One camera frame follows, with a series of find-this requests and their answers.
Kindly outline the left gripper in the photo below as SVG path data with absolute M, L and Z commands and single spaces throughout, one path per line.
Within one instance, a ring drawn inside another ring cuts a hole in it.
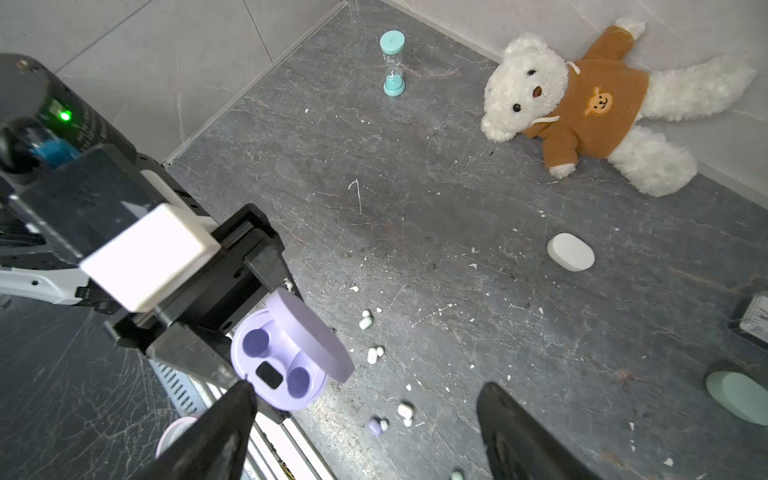
M 119 347 L 210 384 L 235 384 L 227 333 L 276 288 L 299 291 L 279 234 L 255 205 L 239 209 L 213 237 L 221 250 L 153 310 L 123 309 L 104 327 Z

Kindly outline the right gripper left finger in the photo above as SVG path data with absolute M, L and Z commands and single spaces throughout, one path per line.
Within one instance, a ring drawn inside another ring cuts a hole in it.
M 136 479 L 239 479 L 258 412 L 253 386 L 234 384 Z

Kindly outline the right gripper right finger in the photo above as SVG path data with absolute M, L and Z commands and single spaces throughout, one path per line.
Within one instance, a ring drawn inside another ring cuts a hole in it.
M 476 412 L 493 478 L 599 479 L 497 383 L 483 385 Z

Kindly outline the purple earbud charging case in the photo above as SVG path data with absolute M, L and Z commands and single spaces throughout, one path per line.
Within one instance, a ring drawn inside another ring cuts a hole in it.
M 310 405 L 329 379 L 343 383 L 355 370 L 331 328 L 283 288 L 238 325 L 230 357 L 238 376 L 261 398 L 288 412 Z

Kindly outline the purple earbud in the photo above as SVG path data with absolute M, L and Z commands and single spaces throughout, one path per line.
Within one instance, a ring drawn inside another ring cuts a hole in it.
M 374 437 L 380 437 L 389 428 L 389 422 L 384 418 L 372 418 L 367 424 L 367 430 Z

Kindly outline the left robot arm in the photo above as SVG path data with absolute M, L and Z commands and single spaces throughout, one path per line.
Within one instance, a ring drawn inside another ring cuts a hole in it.
M 223 388 L 238 379 L 229 331 L 292 279 L 261 210 L 215 221 L 54 73 L 13 53 L 1 57 L 1 223 L 3 264 L 33 261 L 24 295 L 73 273 L 70 300 L 104 314 L 117 345 Z

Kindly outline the white earbud charging case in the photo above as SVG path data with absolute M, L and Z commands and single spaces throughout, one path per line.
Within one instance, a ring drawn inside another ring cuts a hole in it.
M 571 272 L 590 269 L 595 263 L 593 249 L 571 233 L 559 233 L 547 244 L 547 253 L 558 265 Z

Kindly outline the green earbud charging case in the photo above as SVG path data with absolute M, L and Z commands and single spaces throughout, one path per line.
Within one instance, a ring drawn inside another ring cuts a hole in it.
M 731 414 L 748 423 L 767 426 L 767 389 L 751 377 L 716 371 L 706 377 L 705 384 L 713 399 Z

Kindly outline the white earbud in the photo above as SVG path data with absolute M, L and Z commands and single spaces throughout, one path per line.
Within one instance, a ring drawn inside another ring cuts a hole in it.
M 413 425 L 415 410 L 412 404 L 401 402 L 397 407 L 397 413 L 406 427 L 410 428 Z
M 385 348 L 383 346 L 373 346 L 367 351 L 366 361 L 370 365 L 374 365 L 385 354 Z

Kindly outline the small square clock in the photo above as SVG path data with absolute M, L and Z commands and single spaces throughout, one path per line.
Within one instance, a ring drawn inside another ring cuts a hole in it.
M 767 291 L 741 298 L 727 322 L 729 330 L 753 346 L 767 351 Z

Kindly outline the white teddy bear brown shirt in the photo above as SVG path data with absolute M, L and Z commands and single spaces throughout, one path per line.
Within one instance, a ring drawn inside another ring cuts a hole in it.
M 608 161 L 643 194 L 678 192 L 697 175 L 696 160 L 640 120 L 720 114 L 744 95 L 756 71 L 739 56 L 652 72 L 632 68 L 625 58 L 644 31 L 644 22 L 620 18 L 577 60 L 534 34 L 520 35 L 485 86 L 482 132 L 496 143 L 519 134 L 541 139 L 543 164 L 556 179 L 587 156 Z

